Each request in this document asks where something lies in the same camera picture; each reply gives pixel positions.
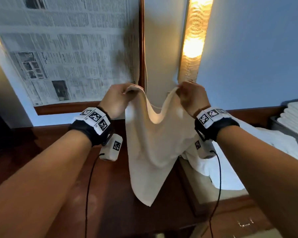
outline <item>wooden cabinet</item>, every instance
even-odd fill
[[[239,238],[272,228],[270,221],[256,206],[218,214],[212,219],[213,236],[216,238]],[[202,238],[211,238],[210,228]]]

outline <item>newspaper page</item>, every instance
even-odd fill
[[[0,40],[34,106],[139,78],[139,0],[0,0]]]

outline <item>stack of towels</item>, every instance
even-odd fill
[[[289,103],[277,121],[298,134],[298,102]]]

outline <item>light fixture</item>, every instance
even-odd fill
[[[189,0],[178,83],[196,81],[213,0]]]

